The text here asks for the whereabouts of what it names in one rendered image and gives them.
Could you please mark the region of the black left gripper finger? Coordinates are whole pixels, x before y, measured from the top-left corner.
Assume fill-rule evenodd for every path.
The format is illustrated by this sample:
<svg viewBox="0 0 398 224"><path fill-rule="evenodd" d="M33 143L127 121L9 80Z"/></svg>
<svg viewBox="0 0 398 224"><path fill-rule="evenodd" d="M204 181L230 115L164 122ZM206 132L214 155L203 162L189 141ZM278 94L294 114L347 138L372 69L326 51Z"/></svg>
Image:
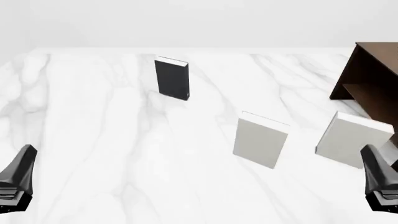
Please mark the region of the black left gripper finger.
<svg viewBox="0 0 398 224"><path fill-rule="evenodd" d="M15 188L33 194L32 173L37 150L32 145L20 149L12 162L0 172L0 188Z"/></svg>

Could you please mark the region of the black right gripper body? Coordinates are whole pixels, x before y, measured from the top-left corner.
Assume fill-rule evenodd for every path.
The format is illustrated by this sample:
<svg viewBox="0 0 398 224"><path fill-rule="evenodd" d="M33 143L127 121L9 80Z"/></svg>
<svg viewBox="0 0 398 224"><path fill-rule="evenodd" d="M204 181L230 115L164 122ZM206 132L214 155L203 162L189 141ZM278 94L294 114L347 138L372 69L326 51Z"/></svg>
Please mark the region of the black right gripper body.
<svg viewBox="0 0 398 224"><path fill-rule="evenodd" d="M365 198L373 211L398 212L398 187L386 189L366 187Z"/></svg>

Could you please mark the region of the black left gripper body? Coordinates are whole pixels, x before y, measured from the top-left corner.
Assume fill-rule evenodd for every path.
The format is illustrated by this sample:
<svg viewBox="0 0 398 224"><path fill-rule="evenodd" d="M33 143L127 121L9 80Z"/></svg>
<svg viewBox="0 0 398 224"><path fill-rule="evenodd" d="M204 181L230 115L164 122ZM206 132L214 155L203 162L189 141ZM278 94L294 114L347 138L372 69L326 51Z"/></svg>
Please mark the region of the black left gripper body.
<svg viewBox="0 0 398 224"><path fill-rule="evenodd" d="M0 187L0 213L24 212L32 200L33 188Z"/></svg>

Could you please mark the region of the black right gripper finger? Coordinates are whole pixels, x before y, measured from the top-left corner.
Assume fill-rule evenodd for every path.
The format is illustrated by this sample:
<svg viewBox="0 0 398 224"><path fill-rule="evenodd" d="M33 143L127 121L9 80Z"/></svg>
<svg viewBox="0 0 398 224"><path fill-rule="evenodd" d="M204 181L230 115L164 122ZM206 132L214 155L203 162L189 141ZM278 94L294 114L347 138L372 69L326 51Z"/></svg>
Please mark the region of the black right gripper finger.
<svg viewBox="0 0 398 224"><path fill-rule="evenodd" d="M365 194L382 192L398 195L398 172L382 158L378 149L371 144L360 150L366 177Z"/></svg>

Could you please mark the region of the thick grey upright book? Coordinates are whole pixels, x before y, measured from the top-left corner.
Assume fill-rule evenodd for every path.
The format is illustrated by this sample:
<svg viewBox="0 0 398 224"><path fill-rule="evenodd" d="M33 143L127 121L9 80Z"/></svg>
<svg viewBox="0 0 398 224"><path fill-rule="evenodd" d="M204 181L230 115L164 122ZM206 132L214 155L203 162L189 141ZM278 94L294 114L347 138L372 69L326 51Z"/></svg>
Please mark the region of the thick grey upright book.
<svg viewBox="0 0 398 224"><path fill-rule="evenodd" d="M320 138L315 154L362 169L360 150L368 144L381 147L393 135L391 124L337 111Z"/></svg>

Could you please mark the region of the dark brown wooden shelf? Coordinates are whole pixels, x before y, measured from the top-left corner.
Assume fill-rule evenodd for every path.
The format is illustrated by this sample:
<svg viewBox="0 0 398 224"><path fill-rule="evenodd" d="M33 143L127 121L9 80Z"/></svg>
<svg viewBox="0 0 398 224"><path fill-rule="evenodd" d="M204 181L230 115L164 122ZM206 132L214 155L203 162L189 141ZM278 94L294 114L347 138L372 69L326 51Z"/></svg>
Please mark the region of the dark brown wooden shelf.
<svg viewBox="0 0 398 224"><path fill-rule="evenodd" d="M357 42L331 100L355 100L398 134L398 42Z"/></svg>

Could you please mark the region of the slim grey upright book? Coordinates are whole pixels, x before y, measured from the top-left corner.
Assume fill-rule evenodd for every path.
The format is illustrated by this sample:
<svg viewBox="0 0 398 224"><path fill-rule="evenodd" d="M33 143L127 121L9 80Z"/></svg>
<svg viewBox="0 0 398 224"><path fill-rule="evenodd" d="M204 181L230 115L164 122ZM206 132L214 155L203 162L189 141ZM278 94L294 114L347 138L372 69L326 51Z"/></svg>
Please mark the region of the slim grey upright book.
<svg viewBox="0 0 398 224"><path fill-rule="evenodd" d="M243 111L238 119L233 154L273 169L289 132L288 124Z"/></svg>

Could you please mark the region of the black upright book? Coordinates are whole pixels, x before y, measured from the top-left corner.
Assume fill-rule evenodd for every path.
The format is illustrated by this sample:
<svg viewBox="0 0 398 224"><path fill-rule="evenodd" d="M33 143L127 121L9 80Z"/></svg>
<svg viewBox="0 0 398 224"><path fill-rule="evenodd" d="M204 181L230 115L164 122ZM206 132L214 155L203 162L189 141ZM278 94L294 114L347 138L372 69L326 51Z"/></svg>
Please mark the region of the black upright book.
<svg viewBox="0 0 398 224"><path fill-rule="evenodd" d="M159 93L187 101L190 97L188 62L156 56L154 63Z"/></svg>

